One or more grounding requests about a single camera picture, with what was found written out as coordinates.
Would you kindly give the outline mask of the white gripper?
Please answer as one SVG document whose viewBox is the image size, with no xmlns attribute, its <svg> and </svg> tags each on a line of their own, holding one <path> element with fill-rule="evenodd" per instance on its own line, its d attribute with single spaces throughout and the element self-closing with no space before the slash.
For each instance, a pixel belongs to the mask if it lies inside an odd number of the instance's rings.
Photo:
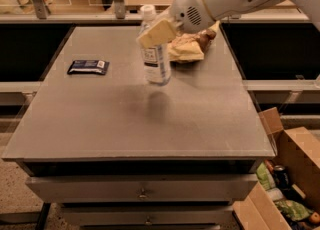
<svg viewBox="0 0 320 230">
<path fill-rule="evenodd" d="M 197 33 L 214 24 L 205 0 L 173 0 L 169 14 L 184 33 Z M 144 21 L 137 42 L 142 48 L 151 48 L 172 41 L 176 35 L 177 28 L 168 19 Z"/>
</svg>

